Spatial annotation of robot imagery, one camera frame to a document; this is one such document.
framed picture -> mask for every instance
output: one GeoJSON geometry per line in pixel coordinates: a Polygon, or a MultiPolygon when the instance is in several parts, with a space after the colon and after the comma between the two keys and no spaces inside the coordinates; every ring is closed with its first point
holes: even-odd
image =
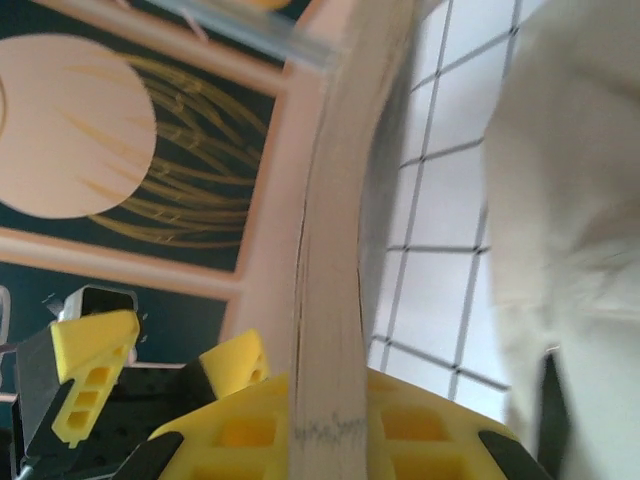
{"type": "MultiPolygon", "coordinates": [[[[306,24],[326,2],[255,3],[306,24]]],[[[2,268],[217,305],[204,343],[258,328],[284,371],[322,75],[144,0],[0,18],[2,268]]]]}
{"type": "Polygon", "coordinates": [[[2,226],[234,271],[274,96],[33,2],[0,8],[2,226]]]}

white fabric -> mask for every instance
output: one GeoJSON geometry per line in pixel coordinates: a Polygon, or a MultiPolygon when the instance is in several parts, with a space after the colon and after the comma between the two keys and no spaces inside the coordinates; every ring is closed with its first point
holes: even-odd
{"type": "Polygon", "coordinates": [[[551,0],[522,29],[486,135],[510,423],[533,449],[539,367],[559,344],[568,462],[592,461],[567,479],[640,478],[638,25],[635,0],[551,0]]]}

wooden plank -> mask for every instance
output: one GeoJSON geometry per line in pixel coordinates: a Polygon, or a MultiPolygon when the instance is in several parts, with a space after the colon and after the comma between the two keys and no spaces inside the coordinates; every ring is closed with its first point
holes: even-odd
{"type": "Polygon", "coordinates": [[[290,479],[367,478],[360,201],[378,118],[422,6],[420,0],[359,0],[328,83],[296,279],[290,479]]]}

black metal part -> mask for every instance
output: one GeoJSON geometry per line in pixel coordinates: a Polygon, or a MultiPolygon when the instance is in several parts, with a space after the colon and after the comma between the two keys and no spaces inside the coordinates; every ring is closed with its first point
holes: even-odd
{"type": "Polygon", "coordinates": [[[158,480],[184,438],[168,432],[141,443],[111,480],[158,480]]]}
{"type": "Polygon", "coordinates": [[[478,437],[507,480],[551,480],[520,442],[490,430],[479,432],[478,437]]]}
{"type": "Polygon", "coordinates": [[[11,475],[11,430],[0,428],[0,478],[11,475]]]}
{"type": "Polygon", "coordinates": [[[188,392],[195,408],[204,407],[217,400],[213,386],[199,358],[180,369],[173,385],[177,391],[188,392]]]}
{"type": "Polygon", "coordinates": [[[539,418],[538,462],[557,480],[569,442],[571,423],[553,353],[544,360],[539,418]]]}
{"type": "MultiPolygon", "coordinates": [[[[27,380],[27,371],[26,367],[22,369],[23,383],[33,386],[35,383],[27,380]]],[[[37,480],[85,480],[113,475],[136,447],[143,444],[158,427],[200,408],[209,403],[207,400],[215,400],[202,367],[125,367],[98,416],[90,437],[81,442],[77,449],[70,450],[51,431],[51,423],[70,388],[71,383],[59,386],[49,408],[44,402],[50,395],[34,396],[34,392],[28,387],[31,395],[28,401],[20,400],[22,392],[18,396],[19,400],[13,407],[12,458],[15,460],[12,477],[9,478],[16,477],[16,472],[25,461],[34,467],[34,478],[37,480]],[[29,409],[28,412],[21,410],[23,404],[29,409]],[[37,446],[35,452],[39,454],[35,458],[27,458],[24,450],[24,422],[26,420],[28,424],[34,423],[29,418],[29,412],[41,418],[39,428],[34,433],[29,433],[30,446],[37,446]]]]}
{"type": "Polygon", "coordinates": [[[82,290],[80,316],[136,309],[135,298],[126,292],[88,286],[82,290]]]}
{"type": "Polygon", "coordinates": [[[17,400],[13,406],[14,472],[31,466],[49,476],[64,473],[80,455],[83,442],[74,448],[62,442],[52,430],[73,380],[60,384],[50,329],[18,345],[16,355],[17,400]]]}

dark teal background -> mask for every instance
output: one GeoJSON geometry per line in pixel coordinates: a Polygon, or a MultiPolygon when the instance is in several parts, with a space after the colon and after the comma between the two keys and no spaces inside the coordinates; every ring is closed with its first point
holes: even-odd
{"type": "Polygon", "coordinates": [[[11,404],[0,403],[0,428],[11,427],[11,404]]]}
{"type": "MultiPolygon", "coordinates": [[[[275,102],[275,99],[272,97],[242,87],[221,77],[208,74],[176,61],[175,59],[36,5],[30,1],[0,0],[0,41],[3,38],[35,33],[73,34],[97,41],[117,52],[137,55],[171,65],[174,68],[195,75],[219,88],[224,93],[248,107],[265,125],[269,125],[275,102]]],[[[175,118],[169,112],[159,108],[157,105],[154,105],[154,108],[158,121],[169,123],[175,121],[175,118]]],[[[219,110],[223,121],[233,124],[235,120],[226,115],[221,109],[219,110]]],[[[221,136],[222,134],[212,124],[203,121],[202,118],[199,119],[199,123],[207,134],[224,140],[221,136]]],[[[245,127],[241,133],[246,148],[262,152],[265,142],[264,135],[247,127],[245,127]]],[[[179,161],[180,164],[188,167],[201,167],[201,162],[196,157],[193,157],[189,152],[161,138],[157,139],[156,154],[167,160],[179,161]]],[[[0,160],[4,162],[17,162],[19,158],[3,158],[0,160]]],[[[220,160],[225,163],[227,168],[232,169],[235,175],[255,180],[257,169],[250,168],[238,162],[232,156],[228,158],[221,156],[220,160]]],[[[202,185],[198,185],[197,182],[194,183],[193,186],[202,188],[202,185]]],[[[253,194],[252,185],[229,186],[226,184],[218,184],[215,188],[211,189],[208,187],[208,189],[213,193],[233,199],[250,200],[253,194]]],[[[151,198],[153,195],[150,195],[142,189],[138,189],[133,196],[151,201],[154,200],[154,198],[151,198]]],[[[115,207],[105,212],[104,215],[112,219],[134,223],[140,226],[159,226],[152,220],[141,220],[140,217],[134,216],[124,208],[115,207]]],[[[239,246],[224,248],[183,248],[144,242],[116,233],[86,218],[70,220],[41,219],[23,214],[1,203],[0,225],[17,230],[40,233],[225,271],[233,271],[235,269],[239,252],[239,246]]],[[[241,231],[238,232],[202,232],[199,234],[197,240],[202,242],[236,242],[239,244],[242,240],[243,228],[244,227],[241,226],[241,231]]]]}
{"type": "MultiPolygon", "coordinates": [[[[11,294],[9,343],[26,339],[55,320],[47,308],[51,298],[64,301],[89,283],[136,292],[139,310],[148,314],[147,339],[136,346],[141,362],[187,363],[218,342],[224,301],[0,262],[0,285],[11,294]]],[[[3,393],[15,393],[14,364],[12,354],[3,357],[3,393]]],[[[0,403],[0,426],[7,418],[0,403]]]]}

